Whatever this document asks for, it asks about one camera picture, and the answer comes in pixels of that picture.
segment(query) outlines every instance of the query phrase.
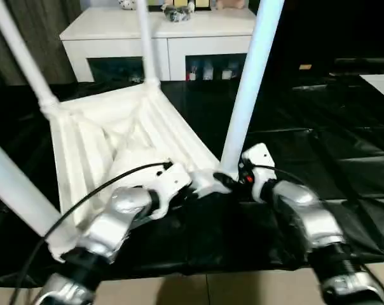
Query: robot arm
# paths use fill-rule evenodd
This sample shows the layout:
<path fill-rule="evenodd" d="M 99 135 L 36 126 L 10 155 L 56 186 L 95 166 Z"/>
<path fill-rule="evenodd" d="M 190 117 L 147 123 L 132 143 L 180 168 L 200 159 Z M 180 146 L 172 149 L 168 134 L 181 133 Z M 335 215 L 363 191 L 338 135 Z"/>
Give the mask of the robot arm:
<path fill-rule="evenodd" d="M 305 186 L 278 180 L 273 170 L 253 166 L 272 162 L 264 148 L 258 144 L 243 154 L 239 182 L 254 200 L 271 204 L 294 228 L 326 304 L 384 304 L 384 290 L 355 262 L 336 219 L 317 196 Z M 212 183 L 207 173 L 190 175 L 175 164 L 147 186 L 117 188 L 105 210 L 83 231 L 77 247 L 63 256 L 60 274 L 50 277 L 34 305 L 47 304 L 49 298 L 57 304 L 92 304 L 106 266 L 115 261 L 130 230 L 165 216 L 170 200 L 182 188 L 191 186 L 199 197 L 237 190 L 236 182 L 225 174 L 212 176 L 217 182 Z"/>
<path fill-rule="evenodd" d="M 104 270 L 115 262 L 131 229 L 164 217 L 170 200 L 191 183 L 182 165 L 174 164 L 144 187 L 119 187 L 105 209 L 96 215 L 74 249 L 64 254 L 60 273 L 46 282 L 34 305 L 93 304 Z"/>
<path fill-rule="evenodd" d="M 326 304 L 384 304 L 384 291 L 362 270 L 346 243 L 334 216 L 307 187 L 277 180 L 269 169 L 254 168 L 264 158 L 260 147 L 243 154 L 241 172 L 250 173 L 252 195 L 271 204 L 274 211 L 294 228 L 299 245 L 315 272 Z"/>

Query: white 3d-printed frame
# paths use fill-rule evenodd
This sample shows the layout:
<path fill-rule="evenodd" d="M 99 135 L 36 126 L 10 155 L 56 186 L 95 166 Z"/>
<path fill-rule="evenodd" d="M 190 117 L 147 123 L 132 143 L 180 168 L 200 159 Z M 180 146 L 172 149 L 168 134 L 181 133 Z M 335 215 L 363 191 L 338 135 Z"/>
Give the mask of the white 3d-printed frame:
<path fill-rule="evenodd" d="M 283 5 L 284 0 L 260 2 L 219 163 L 160 90 L 145 0 L 137 0 L 144 83 L 64 103 L 51 92 L 0 0 L 1 32 L 50 122 L 61 212 L 117 174 L 168 158 L 189 171 L 217 169 L 237 177 L 238 160 Z M 157 168 L 150 168 L 117 183 L 143 184 L 156 177 L 156 172 Z M 76 226 L 102 208 L 108 196 L 106 190 L 94 197 L 48 238 L 55 257 L 74 246 Z M 1 148 L 0 198 L 40 236 L 60 217 Z"/>

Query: white pole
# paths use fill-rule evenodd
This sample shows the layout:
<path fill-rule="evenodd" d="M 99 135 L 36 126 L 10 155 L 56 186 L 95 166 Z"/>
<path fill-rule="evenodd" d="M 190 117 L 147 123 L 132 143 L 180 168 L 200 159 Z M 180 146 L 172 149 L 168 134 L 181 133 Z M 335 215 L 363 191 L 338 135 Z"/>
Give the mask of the white pole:
<path fill-rule="evenodd" d="M 0 30 L 32 90 L 34 90 L 40 108 L 44 110 L 45 107 L 58 104 L 58 99 L 53 95 L 39 71 L 3 0 L 0 0 Z"/>
<path fill-rule="evenodd" d="M 45 233 L 60 218 L 58 211 L 0 148 L 0 199 L 38 235 Z M 47 242 L 63 253 L 75 245 L 78 232 L 63 222 Z"/>
<path fill-rule="evenodd" d="M 156 76 L 153 44 L 151 40 L 151 28 L 148 19 L 146 0 L 136 0 L 139 27 L 141 30 L 142 63 L 144 66 L 144 82 L 151 85 L 159 85 L 160 80 Z"/>
<path fill-rule="evenodd" d="M 283 5 L 284 0 L 260 1 L 219 169 L 233 178 L 238 175 L 238 161 Z"/>

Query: black plastic sheet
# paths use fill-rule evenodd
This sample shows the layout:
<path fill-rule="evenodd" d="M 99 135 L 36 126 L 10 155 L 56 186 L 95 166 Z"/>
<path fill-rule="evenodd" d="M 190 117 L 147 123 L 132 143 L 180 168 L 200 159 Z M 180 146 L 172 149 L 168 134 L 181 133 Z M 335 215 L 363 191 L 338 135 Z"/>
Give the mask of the black plastic sheet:
<path fill-rule="evenodd" d="M 56 86 L 62 100 L 124 84 Z M 238 83 L 167 82 L 163 92 L 208 148 L 221 157 Z M 55 206 L 50 129 L 29 88 L 0 89 L 0 145 Z M 264 142 L 276 167 L 295 173 L 324 200 L 365 262 L 384 261 L 384 96 L 361 78 L 265 83 L 245 148 Z M 0 287 L 38 237 L 0 202 Z M 132 232 L 106 279 L 306 265 L 268 205 L 212 194 L 189 200 Z M 42 285 L 59 265 L 41 249 L 25 286 Z"/>

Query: curtain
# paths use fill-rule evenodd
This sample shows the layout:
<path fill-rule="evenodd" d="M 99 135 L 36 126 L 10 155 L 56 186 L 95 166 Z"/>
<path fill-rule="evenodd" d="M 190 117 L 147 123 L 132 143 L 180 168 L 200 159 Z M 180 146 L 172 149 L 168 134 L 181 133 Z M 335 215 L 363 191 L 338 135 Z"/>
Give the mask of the curtain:
<path fill-rule="evenodd" d="M 50 84 L 74 77 L 59 34 L 81 13 L 80 0 L 6 0 L 28 49 Z M 0 85 L 27 82 L 0 32 Z"/>

